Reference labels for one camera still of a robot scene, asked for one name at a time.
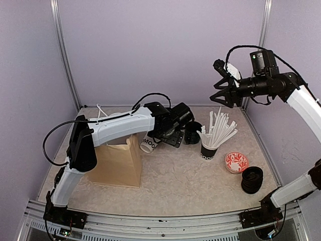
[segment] black cable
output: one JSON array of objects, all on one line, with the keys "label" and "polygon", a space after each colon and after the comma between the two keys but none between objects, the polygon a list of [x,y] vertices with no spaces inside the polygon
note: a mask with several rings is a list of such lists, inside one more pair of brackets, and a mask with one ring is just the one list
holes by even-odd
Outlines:
[{"label": "black cable", "polygon": [[47,226],[47,220],[45,220],[45,227],[46,227],[46,231],[47,231],[47,235],[48,235],[49,239],[51,241],[54,241],[54,239],[52,238],[51,234],[49,233],[48,226]]},{"label": "black cable", "polygon": [[227,52],[227,55],[226,55],[226,58],[225,58],[225,69],[227,69],[227,63],[229,61],[229,58],[230,58],[230,55],[231,53],[236,50],[236,49],[241,49],[241,48],[256,48],[256,49],[261,49],[261,50],[267,50],[263,47],[260,47],[260,46],[256,46],[256,45],[236,45],[234,46],[233,48],[231,48],[229,50],[229,52]]},{"label": "black cable", "polygon": [[254,103],[256,103],[256,104],[262,104],[262,105],[270,105],[270,104],[271,104],[271,101],[270,101],[268,95],[266,96],[266,103],[258,102],[254,97],[250,97],[250,98],[251,98],[251,100],[254,101]]},{"label": "black cable", "polygon": [[286,205],[284,206],[284,217],[283,217],[283,222],[282,222],[281,228],[280,228],[280,230],[276,233],[276,235],[274,235],[272,238],[275,238],[276,236],[278,236],[278,235],[281,233],[281,231],[282,231],[282,229],[283,229],[283,226],[284,226],[284,223],[285,223],[285,216],[286,216]]},{"label": "black cable", "polygon": [[165,95],[165,94],[163,94],[163,93],[149,93],[149,94],[144,95],[142,98],[140,98],[139,101],[137,101],[137,103],[134,104],[134,106],[132,107],[132,109],[135,109],[136,106],[137,106],[143,99],[145,99],[146,97],[148,97],[148,96],[150,96],[150,95],[161,95],[161,96],[164,96],[164,97],[169,101],[170,108],[172,107],[171,99],[170,99],[167,95]]},{"label": "black cable", "polygon": [[299,72],[297,72],[296,69],[294,69],[291,65],[289,65],[285,60],[281,59],[281,57],[279,57],[278,55],[274,54],[274,56],[280,60],[283,64],[285,64],[287,67],[289,67],[300,79],[301,81],[306,84],[305,80],[302,78],[302,76],[299,74]]},{"label": "black cable", "polygon": [[[45,206],[45,212],[47,212],[47,208],[48,208],[48,203],[46,203],[46,206]],[[52,237],[52,235],[49,233],[49,229],[48,229],[48,225],[47,225],[47,220],[45,220],[45,227],[46,227],[46,231],[47,231],[47,235],[49,237],[49,239],[51,241],[55,241],[54,238]]]},{"label": "black cable", "polygon": [[55,166],[58,166],[58,167],[62,167],[62,166],[65,166],[68,164],[68,162],[65,162],[63,164],[57,164],[57,163],[54,163],[50,158],[49,156],[47,155],[47,152],[46,152],[46,148],[45,148],[45,145],[46,145],[46,141],[48,139],[48,137],[52,134],[52,132],[54,132],[56,129],[64,126],[64,125],[67,125],[67,124],[72,124],[72,123],[101,123],[101,122],[106,122],[106,121],[111,121],[112,119],[118,119],[118,118],[122,118],[122,117],[125,117],[125,116],[128,116],[128,115],[131,115],[131,114],[134,114],[136,111],[138,110],[138,108],[134,109],[132,112],[129,112],[129,113],[126,113],[126,114],[122,114],[122,115],[118,115],[118,116],[113,116],[113,117],[110,117],[110,118],[106,118],[106,119],[100,119],[100,120],[69,120],[67,122],[63,122],[59,125],[57,125],[56,127],[54,127],[53,129],[51,129],[51,131],[48,132],[48,134],[45,136],[43,142],[42,142],[42,151],[46,157],[46,159],[52,164],[52,165],[55,165]]}]

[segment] robotic arm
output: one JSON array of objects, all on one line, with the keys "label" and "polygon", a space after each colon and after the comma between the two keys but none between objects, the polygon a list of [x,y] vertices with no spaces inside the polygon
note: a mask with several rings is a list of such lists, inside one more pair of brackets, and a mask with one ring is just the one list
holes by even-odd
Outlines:
[{"label": "robotic arm", "polygon": [[59,170],[54,188],[47,194],[44,219],[61,225],[84,227],[87,215],[70,211],[67,205],[80,178],[97,164],[95,147],[120,137],[148,132],[151,138],[178,148],[184,135],[182,127],[193,119],[193,113],[184,103],[165,108],[158,102],[108,118],[87,120],[84,115],[78,116],[69,141],[65,159],[67,165]]},{"label": "robotic arm", "polygon": [[[236,78],[238,70],[231,64],[215,61],[214,68],[223,79],[214,85],[220,91],[210,100],[233,108],[234,104],[241,106],[244,97],[266,95],[267,99],[269,96],[275,99],[278,96],[296,110],[321,143],[321,106],[303,79],[292,72],[279,73],[271,50],[253,52],[250,56],[255,77],[245,79]],[[242,226],[247,228],[281,219],[280,207],[305,198],[317,189],[321,190],[321,160],[293,182],[268,194],[261,201],[260,209],[241,213]]]}]

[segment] red patterned plate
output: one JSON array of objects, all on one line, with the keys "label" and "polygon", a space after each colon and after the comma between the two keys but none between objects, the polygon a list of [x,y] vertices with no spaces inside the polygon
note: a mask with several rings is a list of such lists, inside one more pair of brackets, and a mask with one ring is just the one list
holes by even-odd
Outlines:
[{"label": "red patterned plate", "polygon": [[249,160],[242,153],[230,152],[225,156],[226,167],[232,173],[242,173],[249,167]]}]

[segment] brown paper bag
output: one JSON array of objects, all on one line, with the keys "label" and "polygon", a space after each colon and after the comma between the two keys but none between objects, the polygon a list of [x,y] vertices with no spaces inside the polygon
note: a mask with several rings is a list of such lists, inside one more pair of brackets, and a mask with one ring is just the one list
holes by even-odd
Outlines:
[{"label": "brown paper bag", "polygon": [[86,173],[96,184],[139,187],[142,170],[137,134],[125,145],[101,145],[95,148],[97,166]]}]

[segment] purple wall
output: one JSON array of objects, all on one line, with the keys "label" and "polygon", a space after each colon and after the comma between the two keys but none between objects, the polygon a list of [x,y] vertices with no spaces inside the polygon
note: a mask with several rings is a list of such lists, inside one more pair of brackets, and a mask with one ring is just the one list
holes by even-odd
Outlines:
[{"label": "purple wall", "polygon": [[[48,172],[42,140],[76,114],[49,1],[1,2],[0,73],[0,239],[14,240]],[[65,131],[48,142],[50,156]]]},{"label": "purple wall", "polygon": [[[257,44],[264,0],[60,1],[81,102],[133,104],[148,92],[173,103],[213,104],[212,65],[237,44]],[[231,60],[244,75],[246,51]]]},{"label": "purple wall", "polygon": [[[321,1],[274,1],[266,48],[296,68],[316,97],[321,97]],[[280,64],[280,70],[290,72]],[[249,115],[286,184],[321,158],[320,143],[300,116],[281,100],[270,106],[250,103]],[[300,202],[312,240],[321,236],[321,194]]]}]

